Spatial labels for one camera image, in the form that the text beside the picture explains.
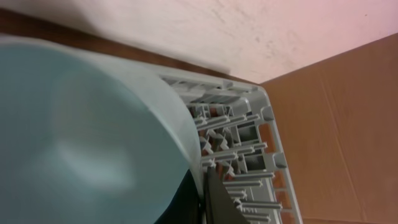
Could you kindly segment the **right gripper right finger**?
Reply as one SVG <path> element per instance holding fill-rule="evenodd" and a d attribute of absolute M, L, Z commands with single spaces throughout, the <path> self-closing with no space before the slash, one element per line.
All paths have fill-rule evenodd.
<path fill-rule="evenodd" d="M 249 224 L 225 189 L 214 167 L 205 174 L 205 213 L 209 224 Z"/>

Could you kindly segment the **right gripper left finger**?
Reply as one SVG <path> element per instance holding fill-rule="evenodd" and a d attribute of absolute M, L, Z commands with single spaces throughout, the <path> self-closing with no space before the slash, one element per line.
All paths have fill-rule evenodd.
<path fill-rule="evenodd" d="M 155 224 L 199 224 L 200 198 L 190 170 L 187 170 L 172 201 Z"/>

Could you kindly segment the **light blue bowl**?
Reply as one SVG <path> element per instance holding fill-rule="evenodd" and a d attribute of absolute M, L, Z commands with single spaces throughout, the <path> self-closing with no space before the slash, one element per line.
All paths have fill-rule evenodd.
<path fill-rule="evenodd" d="M 186 174 L 202 196 L 195 123 L 153 66 L 1 37 L 2 223 L 154 223 Z"/>

